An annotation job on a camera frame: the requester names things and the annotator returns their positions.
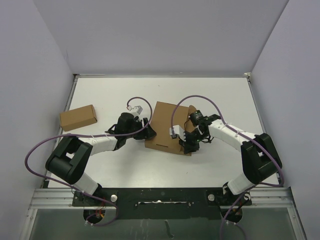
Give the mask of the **brown cardboard box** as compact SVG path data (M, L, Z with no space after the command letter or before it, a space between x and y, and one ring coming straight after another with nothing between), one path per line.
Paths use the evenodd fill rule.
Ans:
M156 132L156 136L146 140L144 146L157 151L183 155L184 148L179 144L179 139L173 139L170 136L171 117L174 114L174 125L179 125L183 130L192 132L195 127L189 120L189 116L195 111L196 108L193 105L188 107L180 105L177 107L171 103L158 101L150 122L150 126Z

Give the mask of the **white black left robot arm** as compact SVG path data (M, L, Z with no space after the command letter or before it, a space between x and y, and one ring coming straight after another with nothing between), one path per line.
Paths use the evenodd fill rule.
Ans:
M123 147L130 138L134 140L151 140L157 133L137 114L124 112L106 133L111 136L80 138L65 136L54 149L45 163L45 168L84 192L84 200L91 206L102 199L101 185L85 173L90 156L106 151L116 151Z

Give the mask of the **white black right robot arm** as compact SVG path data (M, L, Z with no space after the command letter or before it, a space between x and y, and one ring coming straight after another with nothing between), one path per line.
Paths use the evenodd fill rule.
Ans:
M198 151L200 143L210 144L213 139L228 144L241 154L242 172L222 187L222 198L226 203L234 204L244 191L280 173L283 165L268 134L246 132L227 124L217 114L204 116L199 110L191 113L188 119L194 130L187 131L180 125L170 128L171 137L179 139L185 155Z

